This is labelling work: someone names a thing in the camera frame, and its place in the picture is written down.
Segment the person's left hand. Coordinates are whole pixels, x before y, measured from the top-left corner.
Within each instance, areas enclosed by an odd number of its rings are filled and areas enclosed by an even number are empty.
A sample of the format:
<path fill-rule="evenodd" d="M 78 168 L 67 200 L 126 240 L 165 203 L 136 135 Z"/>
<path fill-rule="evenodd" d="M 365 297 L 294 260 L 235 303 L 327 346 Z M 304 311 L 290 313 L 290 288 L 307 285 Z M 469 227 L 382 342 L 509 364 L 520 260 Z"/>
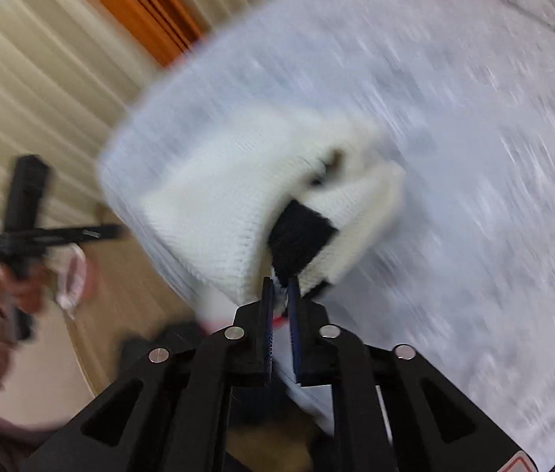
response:
<path fill-rule="evenodd" d="M 0 263 L 0 307 L 10 302 L 27 314 L 41 312 L 45 304 L 48 273 L 42 262 L 34 262 L 27 278 L 18 279 L 9 267 Z"/>

